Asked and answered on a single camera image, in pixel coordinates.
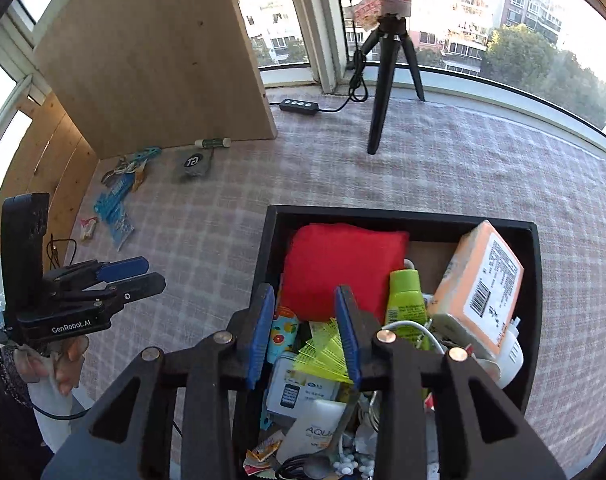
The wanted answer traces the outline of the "person left hand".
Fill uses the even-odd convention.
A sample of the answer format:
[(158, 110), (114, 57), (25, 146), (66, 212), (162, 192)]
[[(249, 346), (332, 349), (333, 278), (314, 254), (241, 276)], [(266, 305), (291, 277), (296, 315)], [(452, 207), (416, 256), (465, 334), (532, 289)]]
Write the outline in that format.
[(85, 335), (61, 341), (61, 350), (52, 358), (52, 367), (39, 353), (19, 348), (13, 351), (14, 366), (26, 384), (37, 384), (41, 379), (52, 377), (62, 396), (68, 396), (78, 387), (88, 347), (89, 339)]

